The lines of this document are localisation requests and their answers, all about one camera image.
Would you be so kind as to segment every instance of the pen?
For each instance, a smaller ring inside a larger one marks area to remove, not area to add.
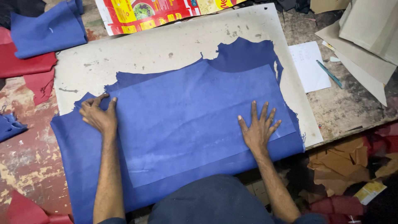
[[[336,78],[336,76],[334,76],[331,72],[329,72],[329,70],[322,63],[320,63],[318,60],[316,60],[316,62],[318,62],[318,65],[321,66],[321,68],[337,83],[337,85],[340,88],[344,88],[344,85],[339,81],[338,78]]]

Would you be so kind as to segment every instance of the worn table surface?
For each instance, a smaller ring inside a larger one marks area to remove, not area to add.
[[[48,10],[60,0],[45,1]],[[83,0],[83,5],[85,14],[82,19],[89,40],[107,37],[95,1]],[[290,10],[278,14],[288,45],[317,41],[324,60],[334,56],[314,33],[334,23],[339,13],[314,15],[310,12],[305,15]],[[307,94],[315,118],[322,125],[320,131],[324,142],[321,144],[398,118],[397,71],[385,87],[388,107],[384,107],[340,62],[325,62],[325,66],[345,81],[347,87],[342,90],[332,82],[331,88]],[[6,83],[0,91],[0,105],[6,105],[2,112],[14,112],[21,123],[28,124],[29,130],[0,143],[0,220],[6,220],[5,211],[11,201],[12,189],[49,213],[71,213],[60,151],[50,127],[53,115],[58,112],[55,92],[53,90],[47,102],[35,107],[33,93],[25,86],[22,77],[7,79]]]

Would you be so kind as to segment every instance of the stain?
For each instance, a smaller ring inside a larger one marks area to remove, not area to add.
[[[90,29],[86,29],[86,33],[87,33],[87,40],[88,41],[93,41],[93,40],[100,39],[100,37],[98,35],[94,34],[94,31],[92,31]]]
[[[74,92],[74,93],[79,92],[77,89],[75,89],[75,90],[66,90],[66,89],[63,89],[63,88],[58,88],[58,89],[61,90],[61,91],[64,91],[64,92]]]

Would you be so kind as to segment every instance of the left hand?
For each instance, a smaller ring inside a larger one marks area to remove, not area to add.
[[[261,111],[260,120],[258,120],[257,103],[256,101],[252,102],[252,124],[250,125],[250,128],[246,126],[246,122],[242,116],[238,116],[239,125],[243,133],[243,139],[255,158],[258,158],[261,155],[268,156],[267,143],[269,137],[282,122],[282,120],[279,120],[271,127],[276,109],[272,109],[268,118],[267,109],[268,102],[265,102]]]
[[[108,110],[103,111],[99,104],[102,99],[109,97],[109,93],[102,94],[97,98],[91,98],[82,103],[79,113],[83,116],[83,121],[97,129],[103,136],[107,133],[116,133],[116,101],[114,97],[110,103]]]

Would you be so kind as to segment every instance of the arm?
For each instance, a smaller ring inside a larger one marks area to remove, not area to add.
[[[282,180],[278,176],[267,150],[269,137],[278,128],[282,121],[279,120],[274,126],[270,127],[276,109],[272,109],[268,118],[267,109],[268,102],[264,104],[260,120],[258,120],[256,102],[253,101],[252,124],[250,128],[246,126],[242,116],[238,116],[238,121],[242,129],[246,145],[248,145],[257,161],[258,168],[260,169],[260,173],[271,202],[272,211],[278,218],[286,222],[294,222],[300,216],[300,212],[294,204],[293,199],[290,197],[286,187],[283,185]]]
[[[125,218],[119,153],[116,143],[116,97],[109,103],[107,111],[99,108],[101,100],[108,96],[108,93],[102,94],[95,99],[84,101],[79,111],[83,116],[83,121],[96,128],[102,135],[101,166],[93,212],[94,224],[108,218]]]

